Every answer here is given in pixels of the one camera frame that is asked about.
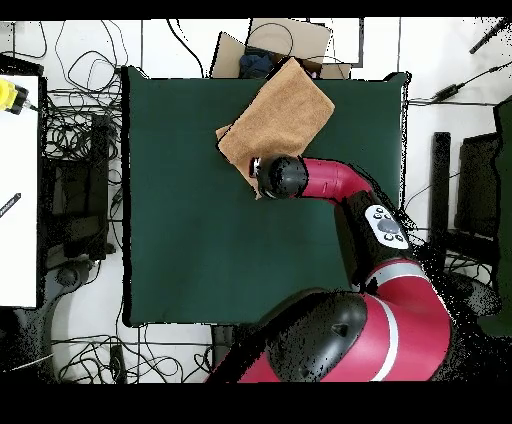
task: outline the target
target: green table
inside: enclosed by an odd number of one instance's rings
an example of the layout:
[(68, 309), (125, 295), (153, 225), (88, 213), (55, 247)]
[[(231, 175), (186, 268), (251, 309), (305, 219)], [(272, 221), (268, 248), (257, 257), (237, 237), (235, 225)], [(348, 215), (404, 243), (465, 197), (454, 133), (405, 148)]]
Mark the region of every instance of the green table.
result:
[[(398, 205), (406, 80), (315, 81), (336, 109), (304, 155), (363, 167)], [(264, 82), (123, 69), (125, 324), (255, 322), (299, 290), (348, 289), (332, 205), (255, 201), (216, 149)]]

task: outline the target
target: red robot arm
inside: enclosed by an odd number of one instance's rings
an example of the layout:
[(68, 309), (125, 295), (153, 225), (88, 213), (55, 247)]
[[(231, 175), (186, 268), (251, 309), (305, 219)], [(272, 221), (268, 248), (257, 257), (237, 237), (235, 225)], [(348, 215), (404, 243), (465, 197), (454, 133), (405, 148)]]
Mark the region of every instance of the red robot arm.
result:
[[(236, 372), (227, 380), (239, 382), (430, 379), (447, 355), (451, 319), (407, 234), (371, 185), (329, 160), (263, 158), (251, 173), (266, 197), (314, 197), (335, 205), (353, 292), (285, 302), (260, 326), (264, 343), (251, 347), (248, 341), (229, 352), (208, 381), (223, 381), (229, 370)], [(251, 348), (256, 356), (242, 366)]]

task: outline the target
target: black cable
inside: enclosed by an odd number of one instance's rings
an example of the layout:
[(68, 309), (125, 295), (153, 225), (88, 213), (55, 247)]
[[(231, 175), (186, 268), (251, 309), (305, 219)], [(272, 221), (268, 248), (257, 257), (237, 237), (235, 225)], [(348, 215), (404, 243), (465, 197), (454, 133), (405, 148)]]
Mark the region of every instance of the black cable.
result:
[(433, 102), (428, 99), (411, 99), (408, 101), (409, 106), (430, 106), (430, 105), (458, 105), (458, 106), (497, 106), (497, 103), (479, 103), (479, 102)]
[(14, 54), (17, 54), (19, 56), (29, 57), (31, 59), (42, 59), (43, 57), (45, 57), (46, 53), (48, 51), (48, 43), (46, 42), (46, 34), (44, 33), (44, 28), (43, 28), (43, 22), (42, 21), (39, 21), (39, 26), (41, 27), (41, 34), (43, 35), (43, 41), (44, 41), (44, 51), (43, 51), (43, 54), (41, 54), (39, 56), (33, 56), (31, 54), (14, 52), (14, 50), (9, 50), (9, 51), (5, 51), (5, 52), (1, 52), (0, 54), (12, 54), (13, 57), (14, 57)]
[[(334, 56), (336, 56), (336, 48), (334, 47), (334, 19), (333, 18), (330, 18), (330, 19), (331, 19), (331, 23), (332, 23), (332, 51), (334, 53)], [(345, 75), (343, 74), (343, 71), (340, 68), (339, 62), (336, 62), (336, 65), (338, 66), (338, 69), (340, 70), (340, 74), (343, 77), (343, 79), (347, 79), (345, 77)]]
[(188, 48), (188, 46), (185, 44), (185, 42), (180, 37), (178, 37), (178, 34), (176, 34), (176, 32), (174, 31), (174, 28), (172, 27), (171, 22), (169, 21), (169, 19), (166, 19), (165, 21), (167, 22), (167, 25), (169, 26), (169, 28), (170, 28), (172, 34), (174, 35), (174, 37), (183, 45), (183, 47), (185, 47), (187, 49), (187, 51), (197, 61), (197, 63), (199, 64), (199, 68), (201, 69), (201, 78), (204, 78), (203, 65), (201, 65), (201, 61), (199, 60), (199, 58), (196, 56), (196, 54), (192, 50), (190, 50)]
[(490, 74), (492, 72), (501, 71), (503, 68), (506, 68), (507, 66), (509, 66), (511, 64), (512, 64), (512, 60), (503, 65), (493, 66), (492, 68), (489, 68), (487, 71), (484, 71), (484, 72), (474, 76), (473, 78), (470, 78), (467, 81), (462, 82), (460, 84), (451, 84), (448, 87), (445, 87), (442, 90), (438, 91), (434, 96), (431, 97), (432, 100), (427, 104), (444, 103), (445, 100), (449, 99), (450, 97), (455, 96), (461, 88), (465, 87), (470, 82), (476, 80), (477, 78), (480, 78), (483, 75)]
[[(182, 382), (182, 383), (185, 383), (185, 382), (186, 382), (190, 377), (192, 377), (192, 375), (194, 375), (194, 374), (195, 374), (197, 371), (199, 371), (199, 370), (202, 370), (202, 371), (204, 371), (204, 372), (206, 372), (206, 373), (211, 373), (211, 370), (208, 372), (207, 370), (205, 370), (205, 369), (202, 367), (202, 365), (204, 365), (204, 364), (205, 364), (205, 358), (207, 358), (208, 353), (210, 352), (210, 350), (212, 350), (212, 348), (213, 348), (213, 346), (209, 346), (209, 347), (207, 347), (203, 355), (199, 355), (199, 354), (197, 354), (197, 353), (194, 355), (194, 362), (196, 363), (196, 365), (198, 365), (198, 367), (197, 367), (194, 371), (192, 371), (191, 373), (187, 374), (187, 376), (181, 380), (181, 382)], [(202, 358), (203, 358), (203, 362), (202, 362), (201, 364), (198, 364), (198, 362), (197, 362), (197, 360), (196, 360), (196, 355), (202, 356)]]
[[(52, 343), (52, 345), (75, 344), (75, 343), (76, 344), (100, 343), (100, 342), (97, 342), (94, 340), (87, 340), (87, 339), (93, 339), (96, 337), (112, 337), (112, 336), (109, 334), (96, 334), (93, 336), (72, 337), (70, 339), (54, 339), (54, 340), (52, 340), (51, 343)], [(136, 342), (124, 342), (124, 343), (126, 343), (128, 346), (137, 346)], [(155, 346), (202, 346), (202, 347), (207, 347), (207, 346), (211, 345), (211, 343), (186, 343), (186, 342), (172, 343), (172, 342), (151, 342), (151, 341), (147, 341), (147, 340), (144, 340), (144, 344), (155, 345)]]
[(467, 85), (469, 84), (471, 81), (474, 81), (476, 80), (477, 78), (480, 78), (481, 76), (485, 75), (485, 74), (490, 74), (490, 73), (493, 73), (493, 72), (497, 72), (497, 71), (501, 71), (503, 68), (506, 68), (507, 66), (509, 66), (510, 64), (512, 64), (512, 60), (510, 62), (507, 62), (503, 65), (500, 65), (500, 66), (493, 66), (492, 68), (489, 68), (487, 71), (485, 72), (482, 72), (481, 74), (478, 74), (476, 77), (473, 77), (473, 78), (470, 78), (468, 79), (466, 82), (463, 82), (462, 84), (463, 85)]
[[(457, 172), (456, 174), (453, 174), (453, 175), (450, 175), (448, 179), (450, 178), (453, 178), (453, 177), (456, 177), (457, 175), (460, 174), (460, 171)], [(418, 193), (416, 193), (414, 196), (412, 196), (409, 201), (407, 202), (407, 204), (405, 205), (405, 208), (404, 208), (404, 211), (407, 210), (407, 207), (409, 206), (409, 203), (411, 203), (412, 199), (414, 199), (416, 196), (419, 196), (421, 193), (423, 193), (425, 190), (428, 190), (430, 187), (432, 187), (433, 184), (429, 184), (427, 187), (425, 187), (423, 190), (419, 191)]]
[(249, 45), (249, 40), (251, 39), (251, 36), (252, 36), (252, 35), (253, 35), (257, 30), (259, 30), (260, 28), (263, 28), (264, 26), (267, 26), (267, 25), (275, 25), (275, 26), (281, 27), (281, 28), (285, 29), (285, 30), (286, 30), (286, 32), (290, 35), (291, 46), (290, 46), (290, 50), (288, 51), (288, 54), (286, 55), (286, 56), (290, 56), (290, 54), (291, 54), (291, 52), (292, 52), (292, 50), (293, 50), (293, 35), (292, 35), (292, 33), (290, 32), (290, 30), (289, 30), (288, 28), (286, 28), (284, 25), (278, 24), (278, 23), (276, 23), (276, 22), (267, 22), (266, 24), (262, 24), (262, 25), (260, 25), (259, 27), (254, 28), (254, 29), (250, 32), (249, 36), (247, 37), (247, 42), (246, 42), (246, 44), (247, 44), (247, 45)]
[(137, 328), (137, 383), (140, 382), (140, 327)]

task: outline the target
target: brown cloth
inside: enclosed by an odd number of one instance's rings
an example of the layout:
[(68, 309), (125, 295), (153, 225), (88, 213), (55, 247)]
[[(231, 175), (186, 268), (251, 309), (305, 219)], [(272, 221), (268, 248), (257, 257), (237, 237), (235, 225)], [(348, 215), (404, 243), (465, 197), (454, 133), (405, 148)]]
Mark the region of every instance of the brown cloth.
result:
[(258, 193), (251, 159), (301, 155), (333, 112), (334, 104), (290, 58), (232, 125), (216, 131), (218, 147)]

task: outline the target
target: floor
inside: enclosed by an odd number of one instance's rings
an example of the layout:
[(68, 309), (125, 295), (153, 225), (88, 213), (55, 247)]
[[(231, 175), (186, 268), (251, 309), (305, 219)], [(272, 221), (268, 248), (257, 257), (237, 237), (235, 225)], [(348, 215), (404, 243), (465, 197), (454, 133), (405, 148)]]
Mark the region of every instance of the floor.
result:
[[(325, 22), (332, 26), (330, 18), (312, 18), (312, 21)], [(106, 21), (113, 37), (118, 62), (126, 61), (130, 65), (140, 66), (152, 78), (197, 78), (200, 75), (197, 62), (173, 38), (165, 20), (114, 22), (122, 31), (122, 39), (120, 32)], [(397, 70), (408, 71), (412, 74), (409, 98), (428, 99), (452, 83), (465, 81), (492, 66), (510, 60), (507, 34), (499, 34), (476, 54), (469, 54), (470, 48), (496, 22), (496, 18), (365, 18), (364, 66), (353, 69), (351, 77), (382, 79)], [(180, 20), (187, 44), (197, 54), (205, 70), (210, 69), (218, 33), (225, 31), (243, 41), (247, 35), (248, 23), (248, 19)], [(62, 21), (45, 21), (43, 25), (48, 51), (42, 59), (33, 61), (44, 65), (49, 89), (69, 88), (54, 48), (61, 31), (57, 49), (66, 69), (86, 50), (95, 49), (111, 54), (112, 46), (100, 21), (68, 22), (63, 30)], [(333, 28), (337, 57), (346, 62), (357, 61), (357, 20), (335, 18)], [(10, 24), (0, 22), (0, 51), (11, 50), (12, 42)], [(122, 48), (123, 42), (127, 56)], [(17, 52), (40, 55), (43, 48), (37, 21), (16, 23)], [(331, 47), (326, 54), (333, 55)], [(87, 64), (83, 63), (73, 69), (75, 80), (87, 79), (94, 56), (84, 59)], [(511, 72), (512, 66), (498, 73), (485, 75), (465, 87), (451, 100), (463, 103), (498, 103), (512, 94)], [(91, 75), (91, 86), (104, 85), (110, 75), (111, 69), (99, 63)], [(409, 107), (406, 201), (429, 184), (431, 139), (436, 131), (448, 131), (452, 135), (451, 173), (456, 173), (459, 167), (458, 150), (463, 139), (495, 131), (492, 106), (445, 104)], [(119, 169), (120, 164), (115, 163), (112, 166)], [(453, 226), (456, 189), (455, 177), (450, 182), (450, 226)], [(407, 209), (418, 227), (428, 226), (428, 199), (429, 192), (426, 191), (415, 198)], [(121, 217), (122, 210), (116, 218)], [(121, 223), (114, 225), (120, 235)], [(108, 237), (115, 244), (112, 232), (109, 232)], [(122, 255), (117, 252), (104, 261), (93, 284), (65, 296), (60, 301), (53, 321), (52, 339), (79, 337), (80, 341), (86, 341), (94, 335), (115, 334), (116, 316), (121, 306), (122, 275)], [(137, 329), (126, 328), (120, 324), (119, 335), (124, 341), (134, 343), (133, 349), (137, 350)], [(194, 354), (203, 353), (204, 345), (211, 342), (210, 328), (207, 325), (150, 325), (147, 340), (155, 356), (176, 358), (187, 375), (196, 368)], [(83, 347), (83, 343), (77, 343), (77, 340), (55, 345), (55, 367), (60, 369)], [(141, 345), (140, 349), (142, 354), (149, 355), (145, 345)], [(100, 349), (99, 355), (105, 362), (108, 361), (106, 349)], [(126, 351), (125, 360), (127, 368), (137, 365), (136, 356)], [(140, 368), (141, 373), (149, 369), (145, 364)], [(160, 364), (160, 368), (166, 374), (172, 374), (176, 371), (176, 364), (165, 361)], [(83, 375), (83, 369), (73, 367), (67, 376), (79, 378)], [(203, 371), (199, 371), (187, 381), (200, 382), (205, 375)], [(166, 379), (169, 382), (180, 381), (180, 372)], [(150, 371), (140, 381), (162, 380), (155, 372)]]

